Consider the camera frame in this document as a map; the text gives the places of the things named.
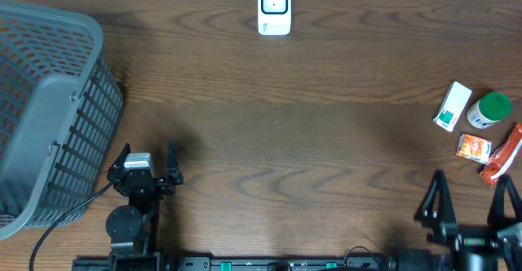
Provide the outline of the green lidded jar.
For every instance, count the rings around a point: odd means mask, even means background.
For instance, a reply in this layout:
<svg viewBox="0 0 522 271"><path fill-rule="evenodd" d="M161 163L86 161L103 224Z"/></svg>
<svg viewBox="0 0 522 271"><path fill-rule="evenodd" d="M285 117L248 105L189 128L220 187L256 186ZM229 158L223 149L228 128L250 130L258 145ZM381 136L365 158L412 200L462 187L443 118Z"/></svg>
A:
<svg viewBox="0 0 522 271"><path fill-rule="evenodd" d="M511 101L504 94L493 91L467 110L467 120L475 128L486 129L506 118L511 110Z"/></svg>

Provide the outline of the red Top candy bar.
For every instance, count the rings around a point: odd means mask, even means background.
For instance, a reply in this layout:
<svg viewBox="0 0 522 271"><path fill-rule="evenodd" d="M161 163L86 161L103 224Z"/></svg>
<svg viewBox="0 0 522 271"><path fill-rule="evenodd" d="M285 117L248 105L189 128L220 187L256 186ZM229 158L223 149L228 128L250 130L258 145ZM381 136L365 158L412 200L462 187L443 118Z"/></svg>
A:
<svg viewBox="0 0 522 271"><path fill-rule="evenodd" d="M515 124L506 141L490 156L489 161L480 172L480 177L490 187L507 172L521 148L521 124Z"/></svg>

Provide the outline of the orange juice carton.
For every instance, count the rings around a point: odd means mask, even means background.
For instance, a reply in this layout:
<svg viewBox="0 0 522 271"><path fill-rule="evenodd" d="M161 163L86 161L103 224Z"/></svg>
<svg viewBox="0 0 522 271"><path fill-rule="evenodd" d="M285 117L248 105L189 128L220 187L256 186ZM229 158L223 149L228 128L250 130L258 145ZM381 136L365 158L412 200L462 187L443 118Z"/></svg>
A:
<svg viewBox="0 0 522 271"><path fill-rule="evenodd" d="M456 155L481 164L489 161L492 143L480 137L462 134L458 139Z"/></svg>

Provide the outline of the white green medicine box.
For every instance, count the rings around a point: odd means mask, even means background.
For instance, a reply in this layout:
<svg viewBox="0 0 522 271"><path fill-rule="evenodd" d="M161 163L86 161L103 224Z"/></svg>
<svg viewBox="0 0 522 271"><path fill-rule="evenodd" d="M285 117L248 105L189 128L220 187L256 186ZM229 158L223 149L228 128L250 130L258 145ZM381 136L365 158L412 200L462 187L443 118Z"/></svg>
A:
<svg viewBox="0 0 522 271"><path fill-rule="evenodd" d="M472 90L460 82L453 82L442 101L433 122L448 132L452 132L471 97Z"/></svg>

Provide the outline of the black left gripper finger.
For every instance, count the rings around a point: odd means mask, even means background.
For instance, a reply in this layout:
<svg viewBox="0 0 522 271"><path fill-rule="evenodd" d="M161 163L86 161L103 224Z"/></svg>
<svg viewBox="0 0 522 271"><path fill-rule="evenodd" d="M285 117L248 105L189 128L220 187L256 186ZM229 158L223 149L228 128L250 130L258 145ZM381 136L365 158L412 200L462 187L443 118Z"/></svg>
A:
<svg viewBox="0 0 522 271"><path fill-rule="evenodd" d="M131 152L131 147L129 143L126 143L116 158L116 160L113 162L113 164L110 167L111 172L119 172L124 168L124 163L126 160L127 155Z"/></svg>
<svg viewBox="0 0 522 271"><path fill-rule="evenodd" d="M167 149L166 174L173 185L182 185L184 183L184 177L175 157L174 144L172 142L168 144Z"/></svg>

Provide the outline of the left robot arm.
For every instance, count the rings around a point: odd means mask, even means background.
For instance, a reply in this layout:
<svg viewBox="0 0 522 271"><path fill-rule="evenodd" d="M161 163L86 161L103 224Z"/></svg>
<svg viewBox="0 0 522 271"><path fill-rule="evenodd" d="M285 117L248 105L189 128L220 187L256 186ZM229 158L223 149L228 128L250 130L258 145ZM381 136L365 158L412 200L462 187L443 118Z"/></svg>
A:
<svg viewBox="0 0 522 271"><path fill-rule="evenodd" d="M113 210L105 224L111 238L111 270L167 270L170 262L156 249L160 201L184 182L169 143L166 177L155 177L150 153L132 153L126 144L108 169L107 179L128 203Z"/></svg>

